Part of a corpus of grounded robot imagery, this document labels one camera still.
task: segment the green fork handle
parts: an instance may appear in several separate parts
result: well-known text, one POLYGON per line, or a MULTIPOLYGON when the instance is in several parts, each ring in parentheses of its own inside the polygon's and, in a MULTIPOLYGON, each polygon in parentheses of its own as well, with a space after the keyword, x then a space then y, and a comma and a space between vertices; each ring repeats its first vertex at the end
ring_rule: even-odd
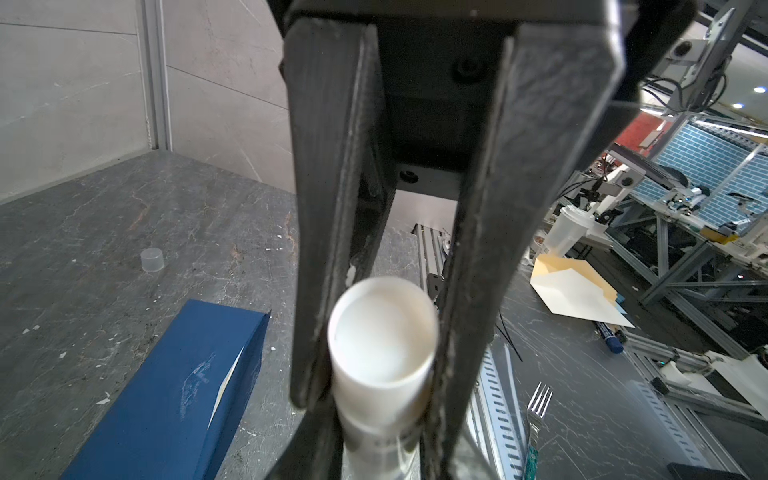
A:
POLYGON ((536 465, 538 464, 538 450, 533 446, 528 446, 528 455, 525 458, 525 480, 534 480, 536 478, 536 465))

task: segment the ceiling light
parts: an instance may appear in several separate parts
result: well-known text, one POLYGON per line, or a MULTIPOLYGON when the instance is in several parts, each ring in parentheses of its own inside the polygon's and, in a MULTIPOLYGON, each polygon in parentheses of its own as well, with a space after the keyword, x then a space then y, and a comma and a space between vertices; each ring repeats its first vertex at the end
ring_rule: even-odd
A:
POLYGON ((744 130, 743 128, 734 128, 734 127, 727 127, 726 125, 712 124, 704 120, 696 120, 696 123, 698 123, 699 125, 709 125, 710 127, 724 128, 726 130, 735 131, 739 134, 752 135, 753 137, 768 138, 768 134, 764 134, 763 132, 749 131, 749 130, 744 130))

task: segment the paint chip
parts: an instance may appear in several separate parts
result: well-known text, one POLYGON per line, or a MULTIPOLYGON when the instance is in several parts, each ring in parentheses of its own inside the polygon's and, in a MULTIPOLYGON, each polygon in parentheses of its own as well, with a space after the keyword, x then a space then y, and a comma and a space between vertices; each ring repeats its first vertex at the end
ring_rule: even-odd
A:
POLYGON ((104 392, 104 393, 107 394, 107 398, 104 399, 104 400, 100 400, 100 401, 96 402, 96 405, 107 405, 110 402, 110 400, 109 400, 109 392, 104 392))

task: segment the fork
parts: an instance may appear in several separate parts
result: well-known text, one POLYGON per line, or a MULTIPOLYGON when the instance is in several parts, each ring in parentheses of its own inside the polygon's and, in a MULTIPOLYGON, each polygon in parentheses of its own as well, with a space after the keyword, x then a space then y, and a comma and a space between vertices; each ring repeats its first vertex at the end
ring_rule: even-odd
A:
POLYGON ((538 433, 544 425, 544 414, 549 407, 549 401, 552 399, 552 389, 548 386, 538 383, 536 391, 533 392, 531 401, 528 402, 528 410, 525 417, 528 419, 528 455, 525 459, 525 480, 534 480, 536 478, 536 465, 538 464, 538 433))

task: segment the blue tile backdrop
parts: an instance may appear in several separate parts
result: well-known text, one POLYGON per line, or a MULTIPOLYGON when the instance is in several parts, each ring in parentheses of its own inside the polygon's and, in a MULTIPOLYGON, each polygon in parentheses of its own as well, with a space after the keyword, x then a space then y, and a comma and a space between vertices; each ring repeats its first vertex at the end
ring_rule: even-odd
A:
MULTIPOLYGON (((749 152, 744 147, 688 124, 659 156, 659 164, 680 170, 694 185, 704 185, 714 190, 749 152)), ((728 183, 722 194, 701 209, 699 216, 715 225, 743 218, 742 213, 736 209, 736 201, 726 195, 734 191, 760 200, 761 203, 754 208, 765 210, 768 208, 768 197, 762 193, 767 188, 768 157, 758 155, 728 183)), ((650 180, 643 180, 635 191, 653 199, 662 198, 667 192, 650 180)))

